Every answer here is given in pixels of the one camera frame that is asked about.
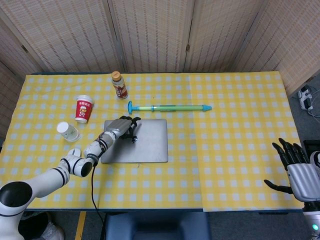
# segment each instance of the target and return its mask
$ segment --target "bottle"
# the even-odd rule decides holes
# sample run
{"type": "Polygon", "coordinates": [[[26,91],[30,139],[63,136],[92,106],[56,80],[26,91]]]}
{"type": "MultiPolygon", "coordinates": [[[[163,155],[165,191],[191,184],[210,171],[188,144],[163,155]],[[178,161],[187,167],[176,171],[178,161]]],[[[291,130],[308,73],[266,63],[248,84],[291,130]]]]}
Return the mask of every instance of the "bottle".
{"type": "Polygon", "coordinates": [[[111,73],[112,84],[115,88],[115,93],[120,99],[125,99],[128,97],[128,91],[125,85],[124,78],[121,76],[120,72],[114,71],[111,73]]]}

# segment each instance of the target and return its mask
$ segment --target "table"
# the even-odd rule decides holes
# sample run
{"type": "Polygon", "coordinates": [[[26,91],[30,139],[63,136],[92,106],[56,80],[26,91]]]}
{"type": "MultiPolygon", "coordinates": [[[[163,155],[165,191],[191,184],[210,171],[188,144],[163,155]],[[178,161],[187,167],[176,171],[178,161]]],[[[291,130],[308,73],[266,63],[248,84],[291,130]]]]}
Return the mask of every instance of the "table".
{"type": "MultiPolygon", "coordinates": [[[[94,198],[100,209],[203,209],[204,211],[301,208],[274,192],[269,179],[288,179],[271,143],[299,143],[279,72],[123,74],[129,96],[118,99],[110,74],[28,75],[0,155],[0,185],[54,168],[71,148],[82,150],[103,131],[106,119],[128,115],[127,104],[207,104],[211,111],[134,112],[167,120],[168,163],[99,164],[94,198]],[[74,120],[76,97],[95,105],[87,124],[74,120]],[[58,122],[77,127],[66,142],[58,122]]],[[[30,209],[93,209],[89,176],[71,176],[30,209]]]]}

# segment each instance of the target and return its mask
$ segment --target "white paper cup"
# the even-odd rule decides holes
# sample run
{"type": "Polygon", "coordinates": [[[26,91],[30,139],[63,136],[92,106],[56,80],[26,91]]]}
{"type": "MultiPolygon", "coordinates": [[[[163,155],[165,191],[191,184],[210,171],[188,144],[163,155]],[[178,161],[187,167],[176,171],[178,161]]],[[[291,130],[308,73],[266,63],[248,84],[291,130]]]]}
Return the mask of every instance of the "white paper cup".
{"type": "Polygon", "coordinates": [[[56,130],[68,142],[75,142],[80,137],[78,129],[76,129],[74,126],[70,125],[66,121],[59,122],[56,126],[56,130]]]}
{"type": "Polygon", "coordinates": [[[88,95],[79,95],[76,98],[75,120],[79,123],[87,123],[94,101],[88,95]]]}

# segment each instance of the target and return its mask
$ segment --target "humanoid robot hand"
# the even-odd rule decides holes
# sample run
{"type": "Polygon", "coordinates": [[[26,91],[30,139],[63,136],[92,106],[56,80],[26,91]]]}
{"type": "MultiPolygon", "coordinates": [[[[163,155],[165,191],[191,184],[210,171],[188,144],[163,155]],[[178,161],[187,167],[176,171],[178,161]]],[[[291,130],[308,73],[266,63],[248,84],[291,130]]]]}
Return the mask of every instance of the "humanoid robot hand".
{"type": "Polygon", "coordinates": [[[296,143],[293,145],[279,138],[283,149],[272,143],[277,150],[290,186],[275,185],[264,180],[271,189],[293,194],[300,202],[304,202],[303,214],[313,231],[313,239],[320,239],[320,151],[312,153],[310,159],[296,143]]]}

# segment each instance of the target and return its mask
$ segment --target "bottle cap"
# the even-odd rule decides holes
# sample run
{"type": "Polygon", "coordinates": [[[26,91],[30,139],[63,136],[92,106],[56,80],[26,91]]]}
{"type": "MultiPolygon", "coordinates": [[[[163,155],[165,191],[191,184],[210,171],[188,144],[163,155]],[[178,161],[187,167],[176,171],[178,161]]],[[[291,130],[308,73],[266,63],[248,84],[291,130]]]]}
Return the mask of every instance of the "bottle cap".
{"type": "Polygon", "coordinates": [[[118,71],[114,71],[111,73],[111,77],[114,81],[118,82],[121,80],[121,74],[118,71]]]}

